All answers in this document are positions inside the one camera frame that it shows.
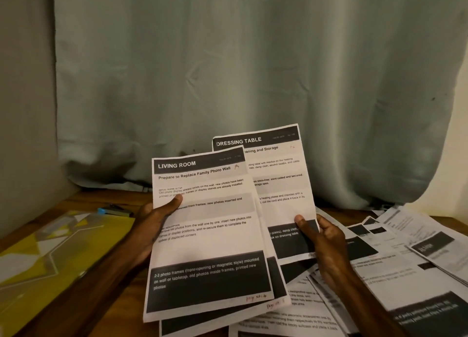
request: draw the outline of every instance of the white wall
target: white wall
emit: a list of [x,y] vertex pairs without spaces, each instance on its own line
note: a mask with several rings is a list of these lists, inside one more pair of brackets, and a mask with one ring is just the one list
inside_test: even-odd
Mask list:
[[57,157],[53,0],[0,0],[0,237],[77,191]]
[[468,52],[458,74],[439,167],[423,196],[407,206],[430,215],[452,216],[468,224]]

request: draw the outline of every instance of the curtain fold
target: curtain fold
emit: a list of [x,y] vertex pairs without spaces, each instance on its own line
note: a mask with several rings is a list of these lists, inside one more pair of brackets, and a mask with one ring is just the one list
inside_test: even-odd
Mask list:
[[55,0],[59,155],[141,190],[152,157],[299,123],[314,195],[416,200],[432,179],[468,0]]

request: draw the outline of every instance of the hand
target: hand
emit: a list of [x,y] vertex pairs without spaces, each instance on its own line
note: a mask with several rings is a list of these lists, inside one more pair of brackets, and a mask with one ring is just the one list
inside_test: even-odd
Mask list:
[[307,221],[297,215],[294,218],[299,229],[313,242],[317,262],[323,280],[335,292],[341,287],[340,282],[349,276],[355,276],[346,250],[344,233],[324,217],[317,215],[320,233],[309,226]]
[[153,243],[158,238],[164,222],[177,210],[182,199],[182,195],[177,194],[169,203],[159,208],[153,209],[152,203],[147,203],[140,208],[135,219],[135,228],[130,231],[124,242],[126,250],[132,251],[135,255],[133,267],[142,264],[149,257]]

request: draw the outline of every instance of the forearm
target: forearm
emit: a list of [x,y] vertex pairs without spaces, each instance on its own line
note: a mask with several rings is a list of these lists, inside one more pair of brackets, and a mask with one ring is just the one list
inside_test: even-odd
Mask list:
[[364,337],[408,337],[354,271],[339,278],[338,297]]
[[116,246],[48,306],[26,335],[81,336],[99,307],[133,268],[136,254],[128,240]]

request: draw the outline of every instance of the wooden table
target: wooden table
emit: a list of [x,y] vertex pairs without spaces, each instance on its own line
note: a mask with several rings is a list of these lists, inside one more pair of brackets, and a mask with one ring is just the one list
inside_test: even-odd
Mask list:
[[[68,210],[95,211],[99,207],[103,207],[108,203],[113,203],[125,209],[137,212],[141,205],[150,201],[152,201],[151,193],[114,190],[79,192],[67,200],[58,203],[54,208],[1,239],[0,251],[5,250],[27,235],[32,234]],[[372,215],[371,212],[363,210],[333,208],[323,208],[323,210],[346,226],[362,222],[366,216]],[[468,226],[456,219],[449,217],[434,218],[443,225],[468,235]],[[142,320],[147,275],[148,269],[143,268],[139,272],[134,272],[133,275],[121,285],[119,291],[115,294],[115,298],[109,301],[106,306],[102,307],[102,313],[98,314],[93,325],[89,326],[88,330],[91,331],[89,334],[91,337],[155,337],[159,335],[157,322],[143,323]],[[53,304],[60,304],[60,297],[51,303],[51,305]],[[18,333],[18,336],[37,336],[38,334],[35,332],[34,326],[41,318],[42,314],[39,314]],[[51,326],[54,325],[53,321],[47,321],[47,323],[50,323]],[[205,334],[205,336],[225,337],[227,336],[227,327]]]

